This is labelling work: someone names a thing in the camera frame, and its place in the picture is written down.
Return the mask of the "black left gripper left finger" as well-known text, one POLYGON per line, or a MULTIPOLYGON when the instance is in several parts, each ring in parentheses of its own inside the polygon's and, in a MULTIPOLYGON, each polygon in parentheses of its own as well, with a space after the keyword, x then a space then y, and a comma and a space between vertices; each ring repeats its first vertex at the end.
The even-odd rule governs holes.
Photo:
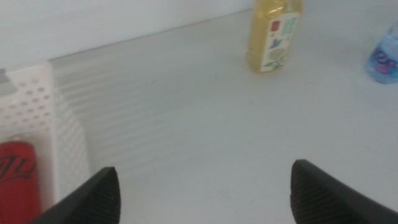
POLYGON ((118 173, 105 167, 30 224, 118 224, 120 216, 118 173))

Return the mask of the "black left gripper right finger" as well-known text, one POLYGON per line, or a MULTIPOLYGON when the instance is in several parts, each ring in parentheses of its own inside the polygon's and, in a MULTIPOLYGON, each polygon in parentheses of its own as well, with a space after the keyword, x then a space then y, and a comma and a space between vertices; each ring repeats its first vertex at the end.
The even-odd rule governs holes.
POLYGON ((305 159, 291 169, 290 207, 296 223, 397 224, 397 212, 366 197, 305 159))

